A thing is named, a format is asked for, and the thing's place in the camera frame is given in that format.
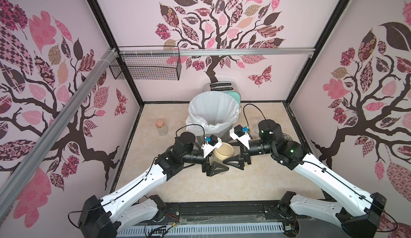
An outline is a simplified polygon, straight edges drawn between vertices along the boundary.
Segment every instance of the white plastic bag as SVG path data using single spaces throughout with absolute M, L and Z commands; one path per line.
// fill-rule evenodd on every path
M 192 99 L 188 107 L 186 124 L 201 125 L 206 134 L 216 134 L 237 122 L 240 112 L 238 102 L 221 91 L 206 91 Z M 187 127 L 196 136 L 203 135 L 199 126 Z

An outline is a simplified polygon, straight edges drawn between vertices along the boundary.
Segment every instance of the black wire basket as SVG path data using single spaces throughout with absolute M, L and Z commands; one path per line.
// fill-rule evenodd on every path
M 132 47 L 163 47 L 164 50 L 138 50 L 121 52 L 120 57 L 128 68 L 133 79 L 179 80 L 181 73 L 180 50 L 177 46 L 132 46 Z M 110 64 L 110 70 L 115 79 L 125 79 L 119 58 Z

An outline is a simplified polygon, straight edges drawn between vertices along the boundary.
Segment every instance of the marble floor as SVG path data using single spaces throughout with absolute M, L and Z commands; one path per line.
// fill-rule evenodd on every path
M 267 119 L 279 123 L 283 133 L 299 141 L 282 103 L 254 103 Z M 246 125 L 243 107 L 237 123 Z M 257 123 L 263 118 L 260 112 L 248 106 L 245 109 L 251 135 L 258 137 Z M 154 157 L 165 152 L 174 143 L 176 130 L 185 126 L 188 104 L 146 104 L 131 147 L 121 170 L 117 188 L 127 184 L 151 164 Z M 155 122 L 163 119 L 168 133 L 160 136 Z M 230 166 L 224 174 L 207 177 L 201 172 L 201 165 L 183 169 L 165 184 L 151 190 L 147 196 L 158 194 L 165 202 L 199 201 L 254 201 L 279 200 L 286 191 L 293 191 L 313 199 L 324 199 L 321 189 L 294 171 L 276 163 L 270 155 L 254 156 L 251 165 L 240 170 Z

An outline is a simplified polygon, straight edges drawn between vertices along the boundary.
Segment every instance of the wire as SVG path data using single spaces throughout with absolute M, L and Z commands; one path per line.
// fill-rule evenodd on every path
M 151 168 L 152 168 L 152 166 L 153 166 L 153 164 L 154 164 L 154 161 L 155 161 L 157 158 L 158 158 L 158 157 L 155 157 L 155 158 L 153 159 L 153 162 L 151 163 L 150 169 L 148 169 L 146 176 L 150 173 Z M 138 182 L 136 185 L 134 185 L 133 187 L 131 187 L 131 188 L 130 188 L 129 190 L 127 190 L 125 193 L 121 194 L 119 197 L 115 198 L 113 201 L 116 201 L 116 200 L 119 199 L 121 196 L 123 196 L 124 194 L 126 194 L 126 193 L 128 193 L 129 191 L 131 191 L 132 189 L 134 189 L 134 188 L 135 188 L 138 184 L 140 184 L 143 180 L 144 180 L 144 179 L 142 178 L 142 179 L 140 180 L 140 182 Z M 97 210 L 97 209 L 102 208 L 102 207 L 104 207 L 104 206 L 106 206 L 106 205 L 109 205 L 110 203 L 111 203 L 111 201 L 107 202 L 107 203 L 104 204 L 104 205 L 101 205 L 100 207 L 92 208 L 92 209 L 90 209 L 90 210 L 71 211 L 71 212 L 69 212 L 69 213 L 67 214 L 67 218 L 69 219 L 70 223 L 71 223 L 74 227 L 80 229 L 80 227 L 78 227 L 77 225 L 75 225 L 75 224 L 71 221 L 71 219 L 70 219 L 70 214 L 72 214 L 72 213 L 80 213 L 80 212 L 87 212 L 87 211 L 92 211 L 92 210 Z
M 323 172 L 326 172 L 327 174 L 331 175 L 331 176 L 332 176 L 334 179 L 336 179 L 338 182 L 342 183 L 342 184 L 345 185 L 348 189 L 352 190 L 352 192 L 354 192 L 355 194 L 357 194 L 361 199 L 364 199 L 366 202 L 368 202 L 369 204 L 373 205 L 373 206 L 376 207 L 378 210 L 381 210 L 382 212 L 384 212 L 385 214 L 387 214 L 389 217 L 391 217 L 391 218 L 394 220 L 394 222 L 395 222 L 395 228 L 394 228 L 394 229 L 392 229 L 392 230 L 387 230 L 387 231 L 378 231 L 378 230 L 377 230 L 376 232 L 378 232 L 378 233 L 390 233 L 390 232 L 393 232 L 393 231 L 397 230 L 397 228 L 398 228 L 398 222 L 393 218 L 393 216 L 391 216 L 390 214 L 388 214 L 385 210 L 381 209 L 380 207 L 378 207 L 377 205 L 375 205 L 375 204 L 372 203 L 371 201 L 367 200 L 364 195 L 357 193 L 354 189 L 352 189 L 351 187 L 349 187 L 347 184 L 345 184 L 344 182 L 342 182 L 340 179 L 336 178 L 333 174 L 331 174 L 330 172 L 328 172 L 326 168 L 322 168 L 322 167 L 320 167 L 319 165 L 317 165 L 316 163 L 312 163 L 312 162 L 310 162 L 310 161 L 302 160 L 302 161 L 299 161 L 299 162 L 298 162 L 298 161 L 296 161 L 295 159 L 293 159 L 293 160 L 295 161 L 295 163 L 293 163 L 293 164 L 305 162 L 305 163 L 313 164 L 314 166 L 320 168 Z

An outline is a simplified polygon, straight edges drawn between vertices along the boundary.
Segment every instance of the butterfly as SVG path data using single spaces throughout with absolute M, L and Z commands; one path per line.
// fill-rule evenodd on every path
M 117 93 L 117 99 L 120 102 L 119 105 L 116 107 L 116 111 L 114 112 L 114 115 L 117 116 L 118 114 L 124 114 L 126 113 L 126 104 L 127 100 L 126 96 L 121 95 L 121 92 L 116 88 L 116 93 Z
M 263 74 L 261 76 L 258 75 L 252 75 L 252 76 L 248 76 L 248 78 L 250 78 L 251 80 L 254 81 L 254 83 L 256 85 L 258 85 L 258 87 L 260 87 L 260 84 L 263 83 L 263 81 L 270 81 L 271 82 L 271 66 L 267 67 L 264 71 Z

